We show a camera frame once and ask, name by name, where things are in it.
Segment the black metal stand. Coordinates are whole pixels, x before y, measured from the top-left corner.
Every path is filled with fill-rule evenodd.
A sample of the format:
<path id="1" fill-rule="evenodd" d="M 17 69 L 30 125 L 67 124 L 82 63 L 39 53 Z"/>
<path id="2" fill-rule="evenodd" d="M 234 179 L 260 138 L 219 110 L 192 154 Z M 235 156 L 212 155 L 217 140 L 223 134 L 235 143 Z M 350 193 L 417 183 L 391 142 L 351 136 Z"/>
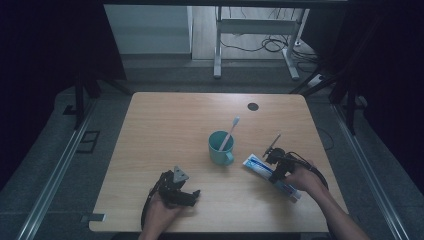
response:
<path id="1" fill-rule="evenodd" d="M 322 70 L 322 66 L 317 66 L 308 77 L 306 77 L 297 87 L 291 91 L 291 93 L 301 94 L 302 96 L 307 97 L 327 86 L 334 84 L 334 88 L 329 95 L 329 100 L 331 103 L 338 104 L 344 97 L 347 97 L 345 125 L 348 131 L 352 135 L 355 135 L 354 113 L 356 110 L 356 85 L 353 79 L 348 75 L 349 71 L 347 69 L 343 69 L 334 75 L 325 77 L 313 87 L 302 91 L 302 89 L 306 87 L 316 76 L 318 76 Z"/>
<path id="2" fill-rule="evenodd" d="M 113 88 L 121 91 L 126 95 L 133 95 L 134 90 L 125 87 L 117 80 L 107 77 L 104 73 L 96 70 L 80 71 L 74 77 L 75 82 L 75 110 L 76 116 L 75 128 L 78 129 L 83 120 L 85 119 L 85 105 L 84 93 L 87 93 L 91 99 L 97 99 L 101 95 L 100 85 L 98 81 L 101 80 Z"/>

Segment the white power strip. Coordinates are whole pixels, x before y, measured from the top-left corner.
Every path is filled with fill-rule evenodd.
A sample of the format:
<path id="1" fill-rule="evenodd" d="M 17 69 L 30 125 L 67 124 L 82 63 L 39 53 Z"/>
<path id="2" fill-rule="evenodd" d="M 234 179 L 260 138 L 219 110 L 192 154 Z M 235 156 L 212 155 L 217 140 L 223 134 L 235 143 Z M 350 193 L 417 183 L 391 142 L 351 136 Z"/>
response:
<path id="1" fill-rule="evenodd" d="M 325 77 L 321 74 L 317 74 L 315 77 L 312 78 L 312 80 L 307 84 L 309 88 L 312 88 L 316 86 L 317 84 L 321 83 Z"/>

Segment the teal cup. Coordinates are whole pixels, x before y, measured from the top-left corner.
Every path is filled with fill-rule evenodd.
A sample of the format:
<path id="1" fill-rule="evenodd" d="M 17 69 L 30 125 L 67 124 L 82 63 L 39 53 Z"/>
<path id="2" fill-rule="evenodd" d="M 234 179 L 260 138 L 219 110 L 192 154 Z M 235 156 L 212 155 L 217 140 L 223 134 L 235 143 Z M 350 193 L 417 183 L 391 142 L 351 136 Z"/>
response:
<path id="1" fill-rule="evenodd" d="M 234 146 L 234 138 L 229 136 L 225 146 L 221 148 L 222 143 L 226 139 L 226 131 L 215 131 L 208 138 L 209 156 L 213 163 L 221 166 L 228 166 L 234 162 L 232 153 Z"/>

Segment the white panel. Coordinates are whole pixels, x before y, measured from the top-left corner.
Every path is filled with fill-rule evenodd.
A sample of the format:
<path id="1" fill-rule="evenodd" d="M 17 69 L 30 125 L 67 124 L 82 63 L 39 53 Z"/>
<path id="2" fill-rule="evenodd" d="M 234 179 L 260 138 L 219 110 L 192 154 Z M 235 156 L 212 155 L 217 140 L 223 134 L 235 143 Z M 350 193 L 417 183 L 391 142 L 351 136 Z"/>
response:
<path id="1" fill-rule="evenodd" d="M 120 54 L 190 54 L 191 6 L 104 4 Z"/>

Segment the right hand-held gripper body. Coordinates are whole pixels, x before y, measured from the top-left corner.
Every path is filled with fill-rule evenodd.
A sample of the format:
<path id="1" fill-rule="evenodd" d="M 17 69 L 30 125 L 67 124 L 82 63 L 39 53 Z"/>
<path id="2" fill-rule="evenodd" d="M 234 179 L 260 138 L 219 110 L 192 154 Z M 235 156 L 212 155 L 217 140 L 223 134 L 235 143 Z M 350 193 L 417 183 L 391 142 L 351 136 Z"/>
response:
<path id="1" fill-rule="evenodd" d="M 283 166 L 286 168 L 287 173 L 292 173 L 295 168 L 295 162 L 293 158 L 290 158 L 288 154 L 281 148 L 275 148 L 274 145 L 281 137 L 281 134 L 278 134 L 276 138 L 272 141 L 270 146 L 265 150 L 263 158 L 265 161 L 271 165 L 275 165 L 274 173 L 276 174 L 276 167 Z"/>

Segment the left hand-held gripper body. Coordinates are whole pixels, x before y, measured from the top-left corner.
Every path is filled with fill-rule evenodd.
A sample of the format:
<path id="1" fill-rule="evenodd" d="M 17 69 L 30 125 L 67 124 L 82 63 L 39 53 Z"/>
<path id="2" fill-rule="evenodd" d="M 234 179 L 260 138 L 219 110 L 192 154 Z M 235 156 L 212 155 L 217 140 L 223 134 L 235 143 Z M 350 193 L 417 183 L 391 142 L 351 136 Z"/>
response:
<path id="1" fill-rule="evenodd" d="M 167 205 L 190 205 L 190 195 L 181 191 L 188 179 L 189 176 L 178 166 L 161 175 L 158 192 Z"/>

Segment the aluminium floor rail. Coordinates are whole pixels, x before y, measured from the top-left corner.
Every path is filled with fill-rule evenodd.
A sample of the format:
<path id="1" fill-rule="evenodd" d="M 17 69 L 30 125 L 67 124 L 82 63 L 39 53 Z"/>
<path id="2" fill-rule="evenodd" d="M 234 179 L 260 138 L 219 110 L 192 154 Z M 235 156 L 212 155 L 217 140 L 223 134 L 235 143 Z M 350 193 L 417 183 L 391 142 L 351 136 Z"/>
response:
<path id="1" fill-rule="evenodd" d="M 73 131 L 65 150 L 60 156 L 58 163 L 53 169 L 37 200 L 35 201 L 15 240 L 33 240 L 35 238 L 37 231 L 41 226 L 41 223 L 46 216 L 53 198 L 56 195 L 65 173 L 67 172 L 67 169 L 76 153 L 77 147 L 80 144 L 80 141 L 82 140 L 82 137 L 92 119 L 96 105 L 97 100 L 89 101 L 86 108 L 86 113 L 83 114 L 81 124 Z"/>
<path id="2" fill-rule="evenodd" d="M 372 196 L 375 199 L 378 208 L 382 213 L 388 228 L 390 229 L 391 234 L 393 235 L 395 240 L 403 240 L 403 228 L 398 221 L 397 212 L 394 209 L 392 202 L 388 198 L 387 194 L 383 190 L 382 185 L 380 184 L 380 181 L 377 178 L 377 175 L 375 174 L 370 163 L 368 162 L 368 158 L 366 157 L 364 150 L 360 146 L 357 138 L 351 134 L 350 130 L 345 124 L 344 116 L 340 109 L 333 104 L 331 104 L 330 107 L 336 115 L 339 127 L 353 151 L 353 155 L 356 161 L 358 162 L 361 171 L 364 174 L 364 178 L 370 188 Z"/>

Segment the pink toothbrush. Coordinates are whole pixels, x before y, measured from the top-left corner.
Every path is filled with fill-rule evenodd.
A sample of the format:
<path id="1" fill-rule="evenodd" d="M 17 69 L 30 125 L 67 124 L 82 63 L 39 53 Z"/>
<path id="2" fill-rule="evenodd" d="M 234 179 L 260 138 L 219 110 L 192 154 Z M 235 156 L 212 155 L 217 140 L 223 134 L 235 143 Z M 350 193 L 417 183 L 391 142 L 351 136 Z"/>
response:
<path id="1" fill-rule="evenodd" d="M 219 147 L 219 151 L 223 151 L 224 147 L 226 146 L 230 136 L 232 135 L 232 132 L 234 131 L 235 127 L 237 126 L 238 122 L 240 121 L 240 116 L 236 116 L 233 121 L 232 121 L 232 127 L 231 129 L 228 131 L 228 133 L 226 134 L 226 136 L 224 137 L 220 147 Z"/>

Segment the black floor bracket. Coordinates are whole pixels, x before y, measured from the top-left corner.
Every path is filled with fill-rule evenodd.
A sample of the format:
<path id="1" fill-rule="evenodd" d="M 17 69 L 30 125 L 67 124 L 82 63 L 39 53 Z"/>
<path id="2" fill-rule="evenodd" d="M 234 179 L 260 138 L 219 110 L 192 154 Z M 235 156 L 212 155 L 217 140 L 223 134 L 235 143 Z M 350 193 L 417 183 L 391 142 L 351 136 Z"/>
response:
<path id="1" fill-rule="evenodd" d="M 99 135 L 99 131 L 85 131 L 77 146 L 76 152 L 81 154 L 93 153 L 97 145 Z"/>

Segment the blue white toothpaste tube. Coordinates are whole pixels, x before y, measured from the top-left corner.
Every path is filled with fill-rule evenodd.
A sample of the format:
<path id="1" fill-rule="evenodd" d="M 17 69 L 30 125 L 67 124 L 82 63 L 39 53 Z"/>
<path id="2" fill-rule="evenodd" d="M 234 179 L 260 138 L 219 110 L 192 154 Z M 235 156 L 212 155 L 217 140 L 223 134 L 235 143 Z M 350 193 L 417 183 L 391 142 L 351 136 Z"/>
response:
<path id="1" fill-rule="evenodd" d="M 256 155 L 251 154 L 244 162 L 243 165 L 255 172 L 268 182 L 270 182 L 276 189 L 280 190 L 288 197 L 291 197 L 294 201 L 300 200 L 302 195 L 301 193 L 294 188 L 293 186 L 286 184 L 282 180 L 272 181 L 271 176 L 273 170 L 268 167 L 262 160 L 260 160 Z"/>

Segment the person's right hand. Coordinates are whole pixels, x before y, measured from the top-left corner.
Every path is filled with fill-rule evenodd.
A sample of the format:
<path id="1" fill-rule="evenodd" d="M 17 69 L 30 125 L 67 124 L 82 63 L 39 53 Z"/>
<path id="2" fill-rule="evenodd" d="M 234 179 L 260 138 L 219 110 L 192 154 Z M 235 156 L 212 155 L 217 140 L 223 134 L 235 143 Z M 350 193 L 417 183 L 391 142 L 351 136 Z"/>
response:
<path id="1" fill-rule="evenodd" d="M 293 172 L 286 176 L 285 182 L 307 192 L 317 202 L 325 196 L 326 188 L 319 177 L 299 164 L 296 164 Z"/>

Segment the person's left hand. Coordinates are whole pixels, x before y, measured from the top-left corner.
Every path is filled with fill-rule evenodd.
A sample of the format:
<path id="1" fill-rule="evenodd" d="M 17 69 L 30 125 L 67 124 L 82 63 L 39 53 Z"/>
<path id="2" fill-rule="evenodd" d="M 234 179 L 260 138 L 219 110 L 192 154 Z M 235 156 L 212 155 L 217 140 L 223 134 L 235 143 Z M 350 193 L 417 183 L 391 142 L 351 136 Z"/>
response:
<path id="1" fill-rule="evenodd" d="M 164 232 L 183 210 L 182 206 L 167 207 L 158 193 L 151 198 L 142 232 Z"/>

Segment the dark curtain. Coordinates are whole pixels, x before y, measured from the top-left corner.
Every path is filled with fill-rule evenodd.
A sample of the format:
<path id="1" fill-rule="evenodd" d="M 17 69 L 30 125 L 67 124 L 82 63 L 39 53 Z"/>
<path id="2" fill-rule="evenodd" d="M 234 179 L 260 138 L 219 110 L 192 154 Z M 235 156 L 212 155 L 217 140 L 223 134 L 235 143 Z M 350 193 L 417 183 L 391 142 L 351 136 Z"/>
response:
<path id="1" fill-rule="evenodd" d="M 383 19 L 351 76 L 364 115 L 424 191 L 424 0 L 382 0 L 377 9 L 312 9 L 301 39 L 341 69 L 373 17 Z"/>
<path id="2" fill-rule="evenodd" d="M 0 190 L 80 78 L 124 80 L 106 0 L 0 0 Z"/>

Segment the white metal desk frame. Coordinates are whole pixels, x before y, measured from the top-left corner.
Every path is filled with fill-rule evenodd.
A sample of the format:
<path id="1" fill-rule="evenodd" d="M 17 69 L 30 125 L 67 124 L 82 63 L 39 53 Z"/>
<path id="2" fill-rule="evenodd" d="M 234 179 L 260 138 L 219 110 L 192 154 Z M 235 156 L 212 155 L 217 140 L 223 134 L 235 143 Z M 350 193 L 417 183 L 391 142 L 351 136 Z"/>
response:
<path id="1" fill-rule="evenodd" d="M 222 76 L 221 37 L 223 34 L 248 34 L 248 35 L 280 35 L 288 38 L 286 48 L 281 50 L 283 59 L 289 70 L 291 78 L 296 81 L 300 78 L 292 59 L 294 46 L 298 42 L 299 33 L 305 16 L 305 9 L 299 9 L 295 19 L 248 19 L 248 18 L 223 18 L 222 7 L 215 9 L 216 43 L 214 50 L 213 76 L 219 79 Z"/>

